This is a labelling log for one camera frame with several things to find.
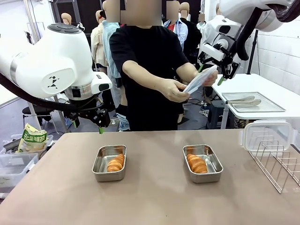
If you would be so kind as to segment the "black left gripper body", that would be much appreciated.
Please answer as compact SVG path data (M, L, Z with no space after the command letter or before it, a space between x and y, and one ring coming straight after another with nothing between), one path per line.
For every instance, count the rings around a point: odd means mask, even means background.
M97 116L98 109L100 109L100 106L89 109L81 109L78 112L66 112L66 118L69 118L71 120L75 120L78 117L93 119L95 116Z

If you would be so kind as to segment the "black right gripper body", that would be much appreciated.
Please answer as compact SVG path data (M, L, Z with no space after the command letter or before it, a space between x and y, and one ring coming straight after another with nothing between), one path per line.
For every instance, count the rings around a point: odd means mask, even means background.
M223 58L219 62L220 65L230 65L234 62L234 56L236 55L235 52L228 52L228 53L223 53Z

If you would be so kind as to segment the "person's left hand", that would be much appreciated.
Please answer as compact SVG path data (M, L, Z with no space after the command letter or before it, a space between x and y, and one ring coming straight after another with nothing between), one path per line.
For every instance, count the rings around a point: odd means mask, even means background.
M214 70L202 84L204 87L212 86L218 78L218 71Z

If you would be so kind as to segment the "person's right hand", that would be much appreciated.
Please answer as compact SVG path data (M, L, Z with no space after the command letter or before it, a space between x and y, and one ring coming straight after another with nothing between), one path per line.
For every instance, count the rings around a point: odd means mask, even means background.
M165 79L161 93L170 101L181 103L189 98L189 94L183 92L187 86L172 79Z

